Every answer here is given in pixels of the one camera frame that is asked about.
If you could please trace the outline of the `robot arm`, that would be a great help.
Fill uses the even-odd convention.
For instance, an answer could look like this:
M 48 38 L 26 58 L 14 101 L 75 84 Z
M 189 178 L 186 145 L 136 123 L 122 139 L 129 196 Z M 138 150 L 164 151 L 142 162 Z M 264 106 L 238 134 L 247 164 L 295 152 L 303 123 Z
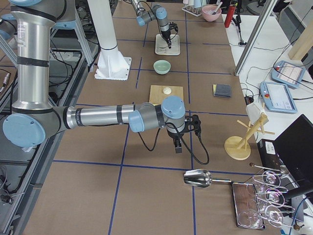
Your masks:
M 185 106 L 181 98 L 171 95 L 161 105 L 117 105 L 104 108 L 52 106 L 48 102 L 50 31 L 60 20 L 75 16 L 75 2 L 69 0 L 9 0 L 17 20 L 18 97 L 12 104 L 2 129 L 6 138 L 19 147 L 32 147 L 61 131 L 80 126 L 129 124 L 133 132 L 164 128 L 169 135 L 181 137 L 185 128 Z M 171 48 L 171 30 L 167 11 L 160 5 L 143 8 L 146 1 L 132 0 L 140 26 L 156 20 L 162 39 Z M 131 57 L 119 51 L 109 0 L 88 0 L 88 7 L 99 40 L 100 57 L 95 78 L 127 80 Z
M 167 18 L 167 11 L 164 7 L 160 5 L 154 5 L 146 10 L 143 4 L 148 3 L 145 0 L 132 0 L 131 4 L 136 13 L 136 20 L 139 26 L 144 26 L 151 21 L 157 20 L 157 25 L 161 34 L 162 39 L 165 40 L 169 48 L 172 47 L 171 42 L 171 27 Z

